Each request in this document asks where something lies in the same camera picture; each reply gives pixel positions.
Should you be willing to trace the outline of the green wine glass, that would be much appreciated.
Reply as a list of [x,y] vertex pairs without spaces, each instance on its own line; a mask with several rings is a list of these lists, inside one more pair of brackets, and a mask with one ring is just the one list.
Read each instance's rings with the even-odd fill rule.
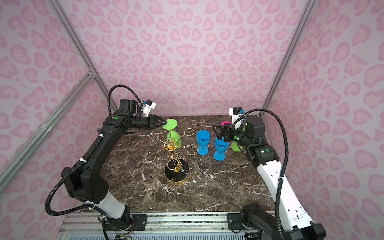
[[172,149],[177,149],[181,147],[182,141],[179,133],[175,131],[178,122],[175,119],[167,119],[167,123],[163,126],[163,128],[168,132],[166,146]]
[[233,142],[231,144],[231,149],[234,151],[234,152],[241,152],[242,151],[242,147],[238,145],[238,143],[236,142]]

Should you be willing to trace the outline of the blue wine glass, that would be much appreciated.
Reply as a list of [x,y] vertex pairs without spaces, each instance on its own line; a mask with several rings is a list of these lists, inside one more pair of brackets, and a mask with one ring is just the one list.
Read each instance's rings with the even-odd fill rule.
[[226,143],[223,140],[219,140],[218,138],[215,138],[215,153],[214,153],[214,158],[217,161],[223,161],[226,157],[226,150],[229,147],[229,143]]
[[197,142],[198,142],[198,154],[206,155],[209,152],[208,144],[210,142],[211,134],[206,130],[200,130],[196,134]]

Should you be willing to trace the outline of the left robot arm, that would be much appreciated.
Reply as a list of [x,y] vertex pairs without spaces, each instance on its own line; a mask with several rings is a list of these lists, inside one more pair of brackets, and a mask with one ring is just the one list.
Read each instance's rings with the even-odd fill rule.
[[115,144],[128,129],[155,129],[167,123],[150,113],[155,107],[156,103],[151,100],[141,103],[121,100],[120,108],[104,120],[97,139],[85,155],[73,167],[64,168],[62,179],[69,196],[83,202],[75,211],[95,209],[104,217],[104,226],[123,231],[132,227],[129,207],[112,195],[100,173]]

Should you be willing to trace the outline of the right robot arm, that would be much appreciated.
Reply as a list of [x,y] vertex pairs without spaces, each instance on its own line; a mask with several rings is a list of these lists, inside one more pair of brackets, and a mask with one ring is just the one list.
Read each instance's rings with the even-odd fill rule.
[[242,146],[246,157],[261,175],[275,202],[275,215],[251,204],[241,210],[242,225],[256,227],[273,240],[323,240],[327,233],[315,223],[295,195],[285,177],[284,162],[267,143],[265,124],[261,117],[251,115],[244,126],[235,129],[236,123],[212,127],[219,140]]

